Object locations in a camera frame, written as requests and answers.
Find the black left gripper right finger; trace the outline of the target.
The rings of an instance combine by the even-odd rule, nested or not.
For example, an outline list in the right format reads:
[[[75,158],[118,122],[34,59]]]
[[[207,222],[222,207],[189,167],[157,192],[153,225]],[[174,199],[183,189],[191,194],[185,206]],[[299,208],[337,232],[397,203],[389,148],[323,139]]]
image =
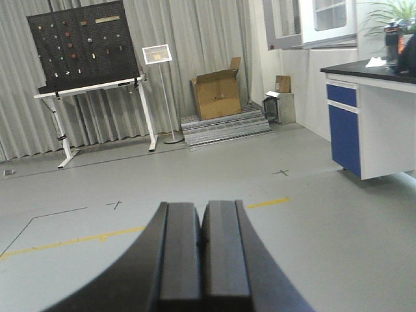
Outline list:
[[[259,238],[240,200],[212,200],[203,216],[205,311],[312,311]]]

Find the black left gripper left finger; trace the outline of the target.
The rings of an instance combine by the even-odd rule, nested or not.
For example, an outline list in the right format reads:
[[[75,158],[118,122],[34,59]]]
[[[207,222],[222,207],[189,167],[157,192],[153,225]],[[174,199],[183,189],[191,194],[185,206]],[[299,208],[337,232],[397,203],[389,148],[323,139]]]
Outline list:
[[[201,280],[196,209],[162,202],[110,267],[48,311],[201,311]]]

